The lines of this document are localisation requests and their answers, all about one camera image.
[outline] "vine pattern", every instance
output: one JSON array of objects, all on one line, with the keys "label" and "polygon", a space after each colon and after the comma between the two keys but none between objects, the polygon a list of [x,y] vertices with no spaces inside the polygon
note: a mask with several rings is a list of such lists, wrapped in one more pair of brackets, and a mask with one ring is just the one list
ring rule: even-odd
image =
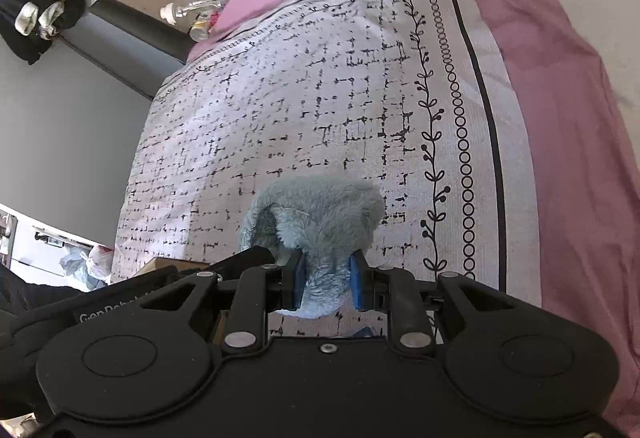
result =
[{"label": "vine pattern", "polygon": [[464,274],[471,279],[476,278],[475,268],[476,260],[474,255],[476,254],[476,248],[473,244],[476,239],[476,233],[474,232],[474,226],[476,220],[474,213],[476,208],[474,207],[474,180],[472,177],[473,168],[471,167],[471,154],[469,153],[469,141],[467,139],[468,132],[466,130],[466,118],[464,109],[464,100],[462,99],[462,93],[460,92],[460,84],[455,72],[455,66],[453,65],[451,50],[449,48],[449,41],[447,40],[447,34],[444,30],[444,24],[442,21],[442,14],[440,13],[440,5],[438,0],[429,0],[431,5],[431,13],[433,14],[433,21],[436,27],[436,34],[438,36],[438,43],[440,44],[440,53],[442,55],[442,63],[444,70],[447,73],[447,81],[449,81],[449,90],[451,92],[451,103],[453,105],[454,122],[456,125],[456,137],[458,138],[458,160],[460,161],[460,185],[462,185],[462,241],[463,248],[462,253],[465,256],[462,266],[465,269]]},{"label": "vine pattern", "polygon": [[414,0],[402,0],[404,2],[405,11],[414,22],[414,28],[409,34],[414,46],[412,49],[418,52],[420,59],[420,68],[418,71],[418,79],[414,81],[416,89],[419,92],[424,92],[424,99],[418,100],[418,106],[424,108],[428,114],[429,126],[427,131],[422,131],[421,135],[425,143],[420,146],[423,151],[422,159],[427,162],[427,170],[424,171],[424,177],[431,183],[431,206],[427,210],[427,219],[420,220],[420,226],[424,229],[422,236],[431,241],[433,247],[433,255],[425,257],[422,263],[428,270],[433,272],[435,278],[438,278],[438,272],[443,270],[447,266],[447,260],[442,259],[438,251],[438,241],[436,237],[437,225],[444,221],[447,217],[447,213],[438,210],[438,204],[444,203],[447,200],[447,194],[451,192],[451,187],[444,186],[441,188],[439,182],[444,178],[444,169],[439,168],[436,165],[436,142],[442,137],[442,132],[436,127],[436,123],[442,119],[444,114],[444,108],[436,109],[438,105],[438,99],[432,97],[429,91],[429,85],[427,80],[433,75],[433,70],[427,69],[427,63],[429,62],[429,52],[426,50],[425,45],[422,42],[422,36],[424,35],[423,25],[427,23],[424,14],[416,9]]}]

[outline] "metal pin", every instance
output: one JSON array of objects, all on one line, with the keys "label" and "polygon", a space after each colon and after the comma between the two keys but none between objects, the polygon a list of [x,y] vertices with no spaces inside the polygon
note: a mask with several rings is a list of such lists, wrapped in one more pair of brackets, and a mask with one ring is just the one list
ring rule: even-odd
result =
[{"label": "metal pin", "polygon": [[255,335],[249,332],[233,332],[225,337],[225,344],[232,348],[246,348],[255,342]]},{"label": "metal pin", "polygon": [[422,332],[405,333],[400,337],[400,344],[405,348],[426,348],[431,344],[431,337]]},{"label": "metal pin", "polygon": [[336,346],[335,344],[323,344],[322,346],[320,346],[320,351],[323,353],[335,353],[336,351],[338,351],[338,346]]}]

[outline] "bed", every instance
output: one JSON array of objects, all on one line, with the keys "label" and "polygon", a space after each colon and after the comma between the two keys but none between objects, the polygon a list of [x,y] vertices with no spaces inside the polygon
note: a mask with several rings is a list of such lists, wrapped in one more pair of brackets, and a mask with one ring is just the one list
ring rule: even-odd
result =
[{"label": "bed", "polygon": [[[114,278],[232,254],[279,177],[372,180],[386,214],[367,261],[460,272],[600,332],[621,365],[605,416],[640,436],[640,181],[602,60],[558,0],[286,0],[159,90]],[[364,326],[384,317],[270,316],[280,335]]]}]

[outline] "pink fabric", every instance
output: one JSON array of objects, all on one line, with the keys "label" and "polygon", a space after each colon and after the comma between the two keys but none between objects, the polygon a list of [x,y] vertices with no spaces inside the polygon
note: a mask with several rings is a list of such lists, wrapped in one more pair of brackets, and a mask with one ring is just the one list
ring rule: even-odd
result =
[{"label": "pink fabric", "polygon": [[640,437],[640,179],[602,60],[558,0],[476,2],[529,134],[543,307],[613,345],[620,380],[604,417]]},{"label": "pink fabric", "polygon": [[238,28],[244,21],[265,14],[284,1],[287,0],[230,0],[220,13],[215,27],[209,32],[209,39],[197,43],[191,49],[187,62],[191,62],[202,55],[225,35]]}]

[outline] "light blue plush toy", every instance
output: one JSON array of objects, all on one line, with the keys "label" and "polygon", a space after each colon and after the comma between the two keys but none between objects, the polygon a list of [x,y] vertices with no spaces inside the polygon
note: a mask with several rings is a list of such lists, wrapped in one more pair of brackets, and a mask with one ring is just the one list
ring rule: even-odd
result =
[{"label": "light blue plush toy", "polygon": [[281,179],[261,190],[238,231],[239,250],[256,244],[286,264],[299,248],[306,255],[306,285],[297,317],[336,311],[350,288],[349,256],[366,252],[385,203],[373,183],[338,176]]}]

